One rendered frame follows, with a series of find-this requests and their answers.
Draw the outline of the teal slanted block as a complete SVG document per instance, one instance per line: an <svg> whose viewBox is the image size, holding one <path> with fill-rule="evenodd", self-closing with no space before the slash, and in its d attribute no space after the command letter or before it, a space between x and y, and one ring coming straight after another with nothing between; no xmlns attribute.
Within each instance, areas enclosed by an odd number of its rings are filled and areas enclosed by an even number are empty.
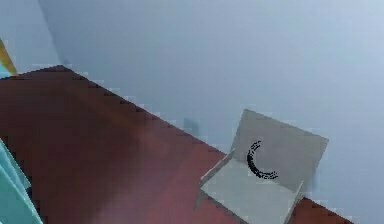
<svg viewBox="0 0 384 224"><path fill-rule="evenodd" d="M0 138L0 224L44 224L27 190L31 183Z"/></svg>

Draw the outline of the yellow slanted bar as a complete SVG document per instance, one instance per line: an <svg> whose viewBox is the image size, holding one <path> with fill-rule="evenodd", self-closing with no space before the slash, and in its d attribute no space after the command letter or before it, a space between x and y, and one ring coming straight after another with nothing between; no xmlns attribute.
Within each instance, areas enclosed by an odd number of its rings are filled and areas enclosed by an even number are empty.
<svg viewBox="0 0 384 224"><path fill-rule="evenodd" d="M5 67L5 69L12 75L17 76L17 70L12 62L12 59L10 58L6 47L3 43L3 41L0 39L0 63Z"/></svg>

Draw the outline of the grey chair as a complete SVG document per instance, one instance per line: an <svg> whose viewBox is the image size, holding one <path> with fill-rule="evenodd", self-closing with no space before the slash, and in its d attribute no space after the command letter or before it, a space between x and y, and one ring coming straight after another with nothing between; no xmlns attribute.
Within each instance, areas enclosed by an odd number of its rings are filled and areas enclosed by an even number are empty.
<svg viewBox="0 0 384 224"><path fill-rule="evenodd" d="M276 171L276 179L258 178L248 168L247 152L258 140L256 167ZM240 224L288 224L328 142L323 136L245 109L230 152L201 177L197 198L212 200Z"/></svg>

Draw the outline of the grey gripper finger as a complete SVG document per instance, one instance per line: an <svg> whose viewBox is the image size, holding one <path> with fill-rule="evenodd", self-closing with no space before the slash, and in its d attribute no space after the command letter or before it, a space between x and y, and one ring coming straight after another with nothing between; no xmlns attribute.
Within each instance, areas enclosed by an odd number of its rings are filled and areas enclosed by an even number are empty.
<svg viewBox="0 0 384 224"><path fill-rule="evenodd" d="M266 179L266 180L276 179L278 177L276 171L263 172L256 167L256 163L254 162L254 156L256 154L256 150L259 149L260 147L261 147L261 141L260 140L254 142L250 146L250 149L248 150L247 155L246 155L246 161L247 161L248 168L258 178Z"/></svg>

